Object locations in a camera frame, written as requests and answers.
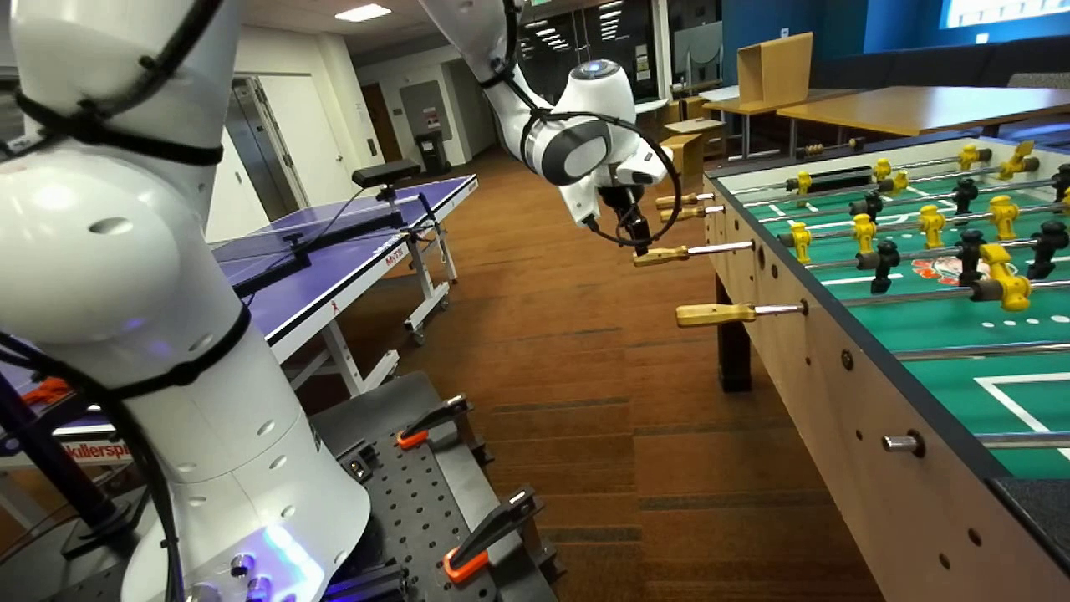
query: wall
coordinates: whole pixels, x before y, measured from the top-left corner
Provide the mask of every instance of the wall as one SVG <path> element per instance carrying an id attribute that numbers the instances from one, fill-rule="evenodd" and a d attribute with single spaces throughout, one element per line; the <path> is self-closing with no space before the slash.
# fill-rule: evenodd
<path id="1" fill-rule="evenodd" d="M 817 62 L 862 53 L 870 2 L 872 0 L 818 0 L 818 25 L 812 32 Z"/>
<path id="2" fill-rule="evenodd" d="M 477 157 L 498 141 L 498 121 L 463 60 L 445 62 L 445 93 L 459 100 L 459 123 L 463 123 L 453 127 L 461 152 Z"/>
<path id="3" fill-rule="evenodd" d="M 406 127 L 406 117 L 405 117 L 405 106 L 402 106 L 402 87 L 433 79 L 441 87 L 441 96 L 445 96 L 445 117 L 453 127 L 453 137 L 445 141 L 445 159 L 449 165 L 468 165 L 472 159 L 472 149 L 461 142 L 468 137 L 461 129 L 472 127 L 472 123 L 463 123 L 463 114 L 459 110 L 459 96 L 450 93 L 450 82 L 445 77 L 445 62 L 459 60 L 459 57 L 461 53 L 450 51 L 450 46 L 433 46 L 433 51 L 397 57 L 397 60 L 357 65 L 357 79 L 362 82 L 376 82 L 380 87 L 380 96 L 383 96 L 383 102 L 390 110 L 390 127 L 397 133 L 402 157 L 421 159 L 421 149 L 414 146 L 414 137 L 410 137 L 410 127 Z"/>
<path id="4" fill-rule="evenodd" d="M 736 51 L 788 32 L 817 31 L 818 0 L 721 0 L 726 71 L 721 79 L 736 82 Z"/>
<path id="5" fill-rule="evenodd" d="M 348 60 L 348 51 L 338 36 L 303 36 L 280 31 L 245 31 L 236 42 L 236 72 L 306 72 L 324 102 L 334 142 L 352 166 L 380 165 L 376 152 L 366 149 L 366 137 L 374 141 L 371 117 L 362 96 L 357 72 Z M 249 188 L 241 159 L 216 166 L 215 178 L 215 205 L 208 238 L 236 238 L 260 227 L 265 207 L 256 191 Z"/>
<path id="6" fill-rule="evenodd" d="M 306 72 L 324 100 L 334 142 L 352 166 L 380 165 L 371 152 L 374 127 L 362 96 L 357 71 L 338 36 L 303 36 L 280 31 L 245 31 L 236 42 L 241 72 Z"/>

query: window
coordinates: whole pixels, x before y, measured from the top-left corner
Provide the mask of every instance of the window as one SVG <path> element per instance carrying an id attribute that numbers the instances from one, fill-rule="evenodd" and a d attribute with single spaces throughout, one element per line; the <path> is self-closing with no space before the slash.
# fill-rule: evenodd
<path id="1" fill-rule="evenodd" d="M 947 0 L 941 25 L 976 25 L 1070 13 L 1070 0 Z"/>
<path id="2" fill-rule="evenodd" d="M 717 0 L 673 0 L 673 82 L 689 90 L 717 87 L 721 79 L 721 2 Z"/>

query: foosball player figure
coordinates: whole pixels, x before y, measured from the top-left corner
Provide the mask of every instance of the foosball player figure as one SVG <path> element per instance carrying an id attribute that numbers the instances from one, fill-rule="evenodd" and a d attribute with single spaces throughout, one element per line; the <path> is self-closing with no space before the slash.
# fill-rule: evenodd
<path id="1" fill-rule="evenodd" d="M 964 259 L 964 271 L 958 271 L 958 288 L 973 288 L 980 279 L 980 247 L 983 247 L 983 230 L 964 230 L 958 238 L 958 259 Z"/>
<path id="2" fill-rule="evenodd" d="M 909 188 L 909 175 L 905 171 L 897 171 L 893 178 L 882 178 L 882 180 L 872 184 L 872 191 L 878 191 L 878 195 L 900 195 L 905 188 Z"/>
<path id="3" fill-rule="evenodd" d="M 874 219 L 874 215 L 882 211 L 882 195 L 878 191 L 870 191 L 862 200 L 853 200 L 850 205 L 850 215 L 870 215 Z"/>
<path id="4" fill-rule="evenodd" d="M 874 238 L 872 218 L 870 215 L 856 215 L 850 230 L 856 238 L 859 256 L 872 254 L 872 238 Z"/>
<path id="5" fill-rule="evenodd" d="M 1003 310 L 1027 310 L 1031 308 L 1031 279 L 1012 273 L 1010 249 L 1003 245 L 983 245 L 980 256 L 988 264 L 988 279 L 976 283 L 973 301 L 986 301 L 1000 292 Z"/>
<path id="6" fill-rule="evenodd" d="M 1018 171 L 1041 171 L 1041 157 L 1032 157 L 1032 142 L 1016 142 L 1005 165 L 1000 165 L 1000 180 L 1016 178 Z"/>
<path id="7" fill-rule="evenodd" d="M 936 205 L 915 211 L 915 230 L 924 230 L 925 247 L 941 247 L 941 215 Z"/>
<path id="8" fill-rule="evenodd" d="M 1012 242 L 1012 224 L 1022 211 L 1010 200 L 1010 195 L 996 195 L 988 200 L 988 219 L 996 227 L 996 242 Z"/>
<path id="9" fill-rule="evenodd" d="M 969 215 L 969 205 L 973 205 L 976 196 L 980 196 L 976 180 L 973 180 L 973 178 L 958 178 L 958 180 L 956 180 L 956 195 L 951 195 L 956 215 Z"/>
<path id="10" fill-rule="evenodd" d="M 900 264 L 900 247 L 897 242 L 882 242 L 874 247 L 874 273 L 872 273 L 872 283 L 870 283 L 870 293 L 884 293 L 893 288 L 893 266 Z"/>
<path id="11" fill-rule="evenodd" d="M 976 142 L 967 142 L 964 149 L 958 149 L 958 171 L 969 171 L 976 159 L 991 159 L 991 149 L 988 146 L 976 146 Z"/>
<path id="12" fill-rule="evenodd" d="M 793 219 L 788 227 L 793 227 L 788 242 L 794 247 L 794 259 L 808 264 L 808 242 L 812 242 L 808 227 L 801 219 Z"/>
<path id="13" fill-rule="evenodd" d="M 889 180 L 889 175 L 893 175 L 893 159 L 889 157 L 878 157 L 878 159 L 872 159 L 872 184 L 882 184 L 882 180 Z"/>
<path id="14" fill-rule="evenodd" d="M 1070 165 L 1058 165 L 1058 171 L 1049 175 L 1049 184 L 1055 188 L 1055 205 L 1063 205 L 1065 188 L 1070 188 Z"/>
<path id="15" fill-rule="evenodd" d="M 1055 249 L 1070 245 L 1065 238 L 1065 224 L 1058 218 L 1049 218 L 1041 224 L 1041 230 L 1032 234 L 1037 247 L 1032 247 L 1032 264 L 1031 264 L 1031 278 L 1046 278 L 1055 264 Z"/>

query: ceiling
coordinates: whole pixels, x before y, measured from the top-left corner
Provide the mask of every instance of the ceiling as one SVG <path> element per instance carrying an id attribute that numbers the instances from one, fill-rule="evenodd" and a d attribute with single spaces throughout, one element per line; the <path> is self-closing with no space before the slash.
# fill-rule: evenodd
<path id="1" fill-rule="evenodd" d="M 245 0 L 245 22 L 268 31 L 338 32 L 344 36 L 354 62 L 376 62 L 383 57 L 441 46 L 445 36 L 424 18 L 417 0 L 376 0 L 390 18 L 366 22 L 339 22 L 334 13 L 365 0 Z M 550 0 L 526 11 L 528 21 L 594 7 L 599 0 Z"/>

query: light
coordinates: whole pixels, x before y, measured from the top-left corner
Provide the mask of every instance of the light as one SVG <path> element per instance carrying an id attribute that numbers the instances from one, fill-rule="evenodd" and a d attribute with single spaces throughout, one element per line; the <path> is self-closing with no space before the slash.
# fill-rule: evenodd
<path id="1" fill-rule="evenodd" d="M 390 11 L 380 7 L 380 2 L 362 2 L 362 7 L 334 13 L 334 21 L 362 22 L 362 21 L 376 21 L 376 18 L 387 18 L 387 13 Z"/>
<path id="2" fill-rule="evenodd" d="M 265 527 L 265 549 L 280 564 L 285 583 L 298 598 L 309 598 L 324 583 L 324 569 L 309 559 L 309 551 L 280 524 Z"/>

